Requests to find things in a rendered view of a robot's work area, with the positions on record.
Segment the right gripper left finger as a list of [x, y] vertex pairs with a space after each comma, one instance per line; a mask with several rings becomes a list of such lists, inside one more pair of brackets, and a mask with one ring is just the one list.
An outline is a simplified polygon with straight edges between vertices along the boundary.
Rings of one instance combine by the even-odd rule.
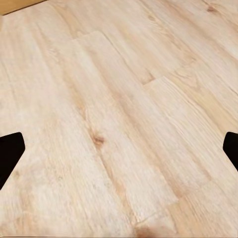
[[0, 137], [0, 190], [25, 152], [25, 148], [21, 132]]

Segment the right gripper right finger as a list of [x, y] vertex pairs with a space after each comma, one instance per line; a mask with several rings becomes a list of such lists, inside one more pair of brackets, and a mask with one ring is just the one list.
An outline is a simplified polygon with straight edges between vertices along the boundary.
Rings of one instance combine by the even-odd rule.
[[226, 133], [223, 143], [223, 151], [238, 171], [238, 134], [234, 132]]

